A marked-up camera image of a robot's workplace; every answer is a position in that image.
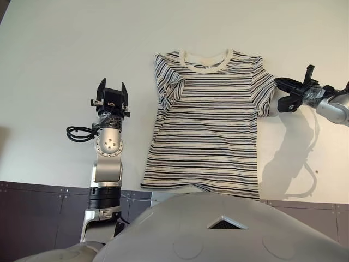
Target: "striped t-shirt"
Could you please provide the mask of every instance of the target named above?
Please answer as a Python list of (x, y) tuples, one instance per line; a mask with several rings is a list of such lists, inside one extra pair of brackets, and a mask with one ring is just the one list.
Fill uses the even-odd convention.
[(268, 115), (276, 83), (259, 56), (227, 50), (213, 60), (156, 55), (158, 113), (141, 186), (259, 199), (257, 116)]

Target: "vent grille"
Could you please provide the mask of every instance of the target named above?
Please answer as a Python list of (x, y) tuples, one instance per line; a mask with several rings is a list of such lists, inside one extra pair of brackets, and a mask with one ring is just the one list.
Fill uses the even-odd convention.
[(226, 216), (220, 216), (215, 221), (207, 225), (208, 229), (248, 229), (248, 227), (238, 221)]
[(210, 229), (241, 229), (236, 225), (229, 223), (228, 221), (221, 220), (216, 225), (210, 227)]

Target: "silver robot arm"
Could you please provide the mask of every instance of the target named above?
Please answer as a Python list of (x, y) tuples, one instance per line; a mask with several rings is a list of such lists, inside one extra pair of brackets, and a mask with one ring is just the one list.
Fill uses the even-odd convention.
[(316, 112), (335, 124), (349, 127), (349, 93), (322, 99)]
[(301, 105), (308, 105), (335, 124), (349, 127), (349, 83), (343, 90), (332, 86), (321, 87), (311, 78), (313, 65), (307, 67), (304, 82), (290, 78), (276, 78), (278, 88), (290, 94), (278, 101), (279, 112), (295, 112)]
[[(68, 127), (67, 136), (75, 142), (95, 139), (97, 161), (92, 171), (88, 209), (81, 233), (81, 242), (97, 241), (106, 243), (119, 234), (128, 223), (122, 218), (120, 196), (122, 184), (121, 140), (122, 121), (130, 116), (128, 94), (124, 83), (122, 90), (106, 88), (103, 79), (97, 89), (96, 106), (98, 123), (92, 128)], [(73, 131), (90, 132), (88, 136), (77, 136)]]

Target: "white table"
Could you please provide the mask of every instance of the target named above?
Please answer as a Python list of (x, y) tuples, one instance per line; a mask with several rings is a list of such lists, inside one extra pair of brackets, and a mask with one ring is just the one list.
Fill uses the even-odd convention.
[[(65, 136), (89, 127), (102, 78), (129, 92), (123, 188), (140, 190), (157, 109), (154, 55), (211, 56), (231, 47), (264, 57), (275, 76), (348, 81), (346, 0), (12, 0), (0, 25), (0, 180), (88, 187), (92, 142)], [(320, 125), (317, 142), (315, 121)], [(348, 203), (349, 129), (303, 107), (258, 122), (261, 197)], [(315, 190), (312, 170), (316, 176)], [(192, 189), (172, 190), (185, 192)]]

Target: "t-shirt sleeve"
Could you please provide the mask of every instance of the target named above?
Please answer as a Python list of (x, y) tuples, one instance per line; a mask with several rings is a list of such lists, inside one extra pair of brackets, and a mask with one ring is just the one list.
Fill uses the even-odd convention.
[(159, 102), (165, 112), (180, 100), (184, 78), (170, 67), (162, 55), (155, 56), (155, 79), (158, 87)]
[(258, 110), (258, 116), (268, 116), (270, 101), (277, 84), (274, 76), (270, 75), (263, 68), (263, 59), (258, 58), (251, 82), (251, 96), (253, 104)]

